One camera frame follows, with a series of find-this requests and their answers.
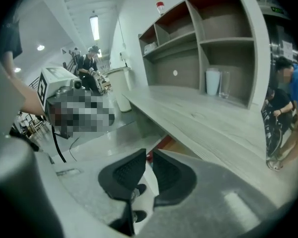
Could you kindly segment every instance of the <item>pixelated blur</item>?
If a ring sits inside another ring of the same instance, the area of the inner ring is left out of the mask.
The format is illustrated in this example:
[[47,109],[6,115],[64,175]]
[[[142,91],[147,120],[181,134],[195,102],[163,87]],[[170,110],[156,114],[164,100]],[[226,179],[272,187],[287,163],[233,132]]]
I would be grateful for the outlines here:
[[69,91],[48,100],[51,123],[61,134],[107,131],[115,120],[107,98],[89,91]]

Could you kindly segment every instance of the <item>clear glass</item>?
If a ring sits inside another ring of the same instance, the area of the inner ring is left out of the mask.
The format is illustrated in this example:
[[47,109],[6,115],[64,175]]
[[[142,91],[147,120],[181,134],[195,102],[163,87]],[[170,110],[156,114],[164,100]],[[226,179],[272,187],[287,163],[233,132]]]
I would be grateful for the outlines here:
[[230,82],[230,73],[228,71],[221,72],[220,80],[220,91],[219,96],[227,99],[229,97],[229,82]]

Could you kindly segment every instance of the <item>black shirt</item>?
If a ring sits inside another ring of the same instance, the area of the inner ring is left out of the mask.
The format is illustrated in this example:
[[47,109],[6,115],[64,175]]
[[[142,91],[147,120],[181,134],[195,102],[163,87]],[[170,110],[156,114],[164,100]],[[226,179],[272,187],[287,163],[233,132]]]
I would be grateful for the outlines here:
[[[87,54],[86,54],[86,58],[84,60],[84,56],[81,56],[79,59],[78,59],[78,66],[77,66],[78,69],[86,69],[86,70],[89,70],[89,68],[93,68],[94,71],[97,71],[97,65],[96,65],[96,61],[94,59],[94,63],[93,63],[93,59],[89,59]],[[83,77],[83,76],[90,76],[89,74],[86,74],[86,73],[82,73],[82,72],[79,72],[79,77]]]
[[290,98],[282,89],[276,89],[274,98],[269,101],[275,110],[282,109],[284,106],[288,105],[289,102]]
[[0,59],[2,59],[4,53],[9,51],[13,53],[13,58],[22,53],[19,22],[5,22],[0,29]]
[[[287,93],[282,89],[276,89],[274,98],[269,101],[270,105],[273,106],[274,110],[282,109],[284,106],[288,105],[289,102],[290,98],[288,97]],[[279,115],[278,120],[280,122],[283,122],[284,120],[288,119],[288,116],[292,116],[291,110]]]

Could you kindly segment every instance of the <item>ceiling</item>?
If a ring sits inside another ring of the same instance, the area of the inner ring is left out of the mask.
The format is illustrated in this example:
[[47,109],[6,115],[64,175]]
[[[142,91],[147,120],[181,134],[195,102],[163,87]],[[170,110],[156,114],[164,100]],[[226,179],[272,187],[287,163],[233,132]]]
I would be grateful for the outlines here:
[[[78,47],[84,54],[93,45],[109,59],[117,10],[123,0],[22,0],[18,8],[23,53],[14,62],[21,68],[17,75],[24,80],[47,64],[62,64],[61,48]],[[98,16],[100,39],[93,38],[89,18]],[[38,51],[38,45],[44,45]]]
[[[64,0],[68,13],[85,46],[98,45],[103,56],[110,54],[117,22],[117,8],[122,0]],[[98,16],[100,39],[95,41],[89,18]]]
[[[21,68],[20,77],[40,68],[50,57],[60,54],[62,47],[72,43],[43,1],[20,17],[19,31],[23,52],[14,63]],[[42,51],[37,50],[40,44],[45,46]]]

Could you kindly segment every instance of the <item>white bin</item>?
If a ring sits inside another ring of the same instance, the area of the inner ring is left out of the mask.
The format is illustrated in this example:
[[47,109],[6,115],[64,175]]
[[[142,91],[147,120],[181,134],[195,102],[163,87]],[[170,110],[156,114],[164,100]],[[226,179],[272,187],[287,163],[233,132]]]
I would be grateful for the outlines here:
[[218,92],[221,73],[216,68],[209,68],[206,71],[207,78],[207,94],[214,96]]
[[107,75],[109,77],[109,81],[111,87],[113,88],[113,92],[115,94],[120,111],[128,112],[131,110],[131,106],[126,97],[123,96],[124,92],[129,91],[124,70],[130,70],[130,68],[122,67],[118,69],[112,69],[103,73],[103,75]]

